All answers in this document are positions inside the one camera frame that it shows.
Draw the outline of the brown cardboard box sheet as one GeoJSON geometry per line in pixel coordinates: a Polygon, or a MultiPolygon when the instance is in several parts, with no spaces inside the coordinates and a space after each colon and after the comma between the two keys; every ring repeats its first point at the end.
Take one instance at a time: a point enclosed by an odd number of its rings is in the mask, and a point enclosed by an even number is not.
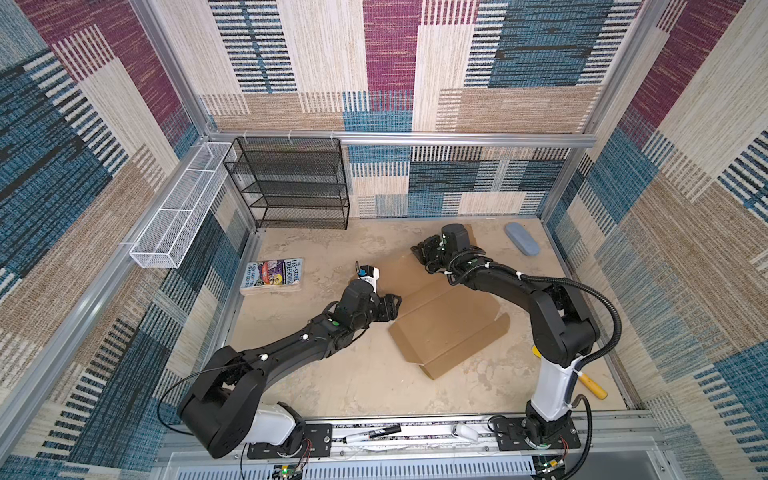
{"type": "Polygon", "coordinates": [[[509,331],[510,317],[494,296],[428,274],[409,251],[384,258],[377,268],[377,290],[402,299],[390,336],[404,359],[432,380],[509,331]]]}

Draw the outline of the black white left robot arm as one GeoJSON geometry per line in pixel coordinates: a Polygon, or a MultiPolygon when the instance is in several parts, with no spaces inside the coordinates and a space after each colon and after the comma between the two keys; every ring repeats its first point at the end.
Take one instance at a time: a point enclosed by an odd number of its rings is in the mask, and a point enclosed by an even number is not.
{"type": "Polygon", "coordinates": [[[354,280],[300,330],[262,347],[218,349],[181,400],[177,415],[208,454],[220,459],[242,444],[288,457],[306,442],[305,420],[284,402],[263,406],[265,391],[304,366],[353,344],[375,322],[392,322],[402,298],[354,280]]]}

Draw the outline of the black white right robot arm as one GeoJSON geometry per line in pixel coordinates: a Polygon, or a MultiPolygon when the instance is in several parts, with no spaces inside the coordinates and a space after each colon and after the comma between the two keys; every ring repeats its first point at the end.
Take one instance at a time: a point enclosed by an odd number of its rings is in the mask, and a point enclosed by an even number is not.
{"type": "Polygon", "coordinates": [[[527,312],[541,367],[518,431],[533,449],[554,444],[570,430],[578,371],[600,336],[584,289],[566,278],[533,277],[494,261],[470,243],[468,230],[458,223],[411,252],[428,273],[445,275],[450,285],[493,294],[527,312]]]}

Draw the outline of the blue-grey glasses case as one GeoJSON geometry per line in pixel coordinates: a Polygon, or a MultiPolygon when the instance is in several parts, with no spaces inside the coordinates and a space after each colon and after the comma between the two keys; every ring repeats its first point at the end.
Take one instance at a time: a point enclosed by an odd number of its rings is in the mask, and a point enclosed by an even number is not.
{"type": "Polygon", "coordinates": [[[540,253],[539,244],[522,224],[510,222],[504,226],[504,232],[523,255],[533,257],[540,253]]]}

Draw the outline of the colourful paperback book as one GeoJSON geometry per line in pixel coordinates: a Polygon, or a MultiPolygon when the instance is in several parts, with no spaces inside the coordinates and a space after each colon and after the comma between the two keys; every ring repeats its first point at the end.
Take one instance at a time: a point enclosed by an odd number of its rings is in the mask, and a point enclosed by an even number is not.
{"type": "Polygon", "coordinates": [[[239,291],[243,295],[253,295],[272,290],[300,290],[303,267],[303,258],[249,262],[243,274],[239,291]]]}

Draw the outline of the black white marker pen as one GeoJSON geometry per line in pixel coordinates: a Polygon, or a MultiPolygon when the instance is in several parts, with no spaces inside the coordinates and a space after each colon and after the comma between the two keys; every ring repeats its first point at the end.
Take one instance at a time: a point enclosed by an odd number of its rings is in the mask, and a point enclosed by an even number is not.
{"type": "Polygon", "coordinates": [[[347,435],[343,438],[344,444],[355,444],[366,442],[372,439],[386,437],[400,433],[402,431],[401,424],[391,424],[381,428],[373,429],[370,431],[347,435]]]}

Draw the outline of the small white plastic piece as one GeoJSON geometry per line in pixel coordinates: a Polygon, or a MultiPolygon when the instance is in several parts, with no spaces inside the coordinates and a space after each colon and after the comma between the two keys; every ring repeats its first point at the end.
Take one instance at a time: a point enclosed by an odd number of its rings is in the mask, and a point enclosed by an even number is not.
{"type": "Polygon", "coordinates": [[[452,426],[452,435],[464,442],[477,443],[479,433],[465,423],[456,423],[452,426]]]}

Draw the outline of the yellow toy shovel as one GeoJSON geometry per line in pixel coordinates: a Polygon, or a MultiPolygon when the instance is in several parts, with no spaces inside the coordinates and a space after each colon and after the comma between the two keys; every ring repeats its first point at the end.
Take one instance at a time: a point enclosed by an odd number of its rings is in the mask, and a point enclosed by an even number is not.
{"type": "Polygon", "coordinates": [[[580,382],[599,400],[607,398],[608,393],[583,371],[574,371],[573,366],[562,367],[550,362],[543,357],[536,346],[532,347],[532,352],[542,362],[537,387],[533,395],[538,403],[554,402],[555,400],[570,403],[575,392],[575,385],[572,384],[572,380],[580,382]]]}

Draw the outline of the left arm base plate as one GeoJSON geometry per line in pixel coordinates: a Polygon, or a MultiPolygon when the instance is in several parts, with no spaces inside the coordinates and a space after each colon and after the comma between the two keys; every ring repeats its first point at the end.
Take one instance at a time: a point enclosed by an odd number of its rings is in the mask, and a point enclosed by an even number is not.
{"type": "Polygon", "coordinates": [[[299,425],[295,432],[280,445],[269,443],[249,444],[246,458],[249,460],[326,458],[331,454],[333,425],[331,423],[309,423],[299,425]]]}

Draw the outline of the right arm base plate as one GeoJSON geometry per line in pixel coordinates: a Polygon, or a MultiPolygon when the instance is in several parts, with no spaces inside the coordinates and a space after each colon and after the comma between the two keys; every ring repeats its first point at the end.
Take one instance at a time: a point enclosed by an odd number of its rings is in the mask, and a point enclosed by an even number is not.
{"type": "Polygon", "coordinates": [[[488,419],[487,427],[495,436],[500,451],[571,450],[582,447],[570,413],[551,422],[537,416],[494,415],[488,419]]]}

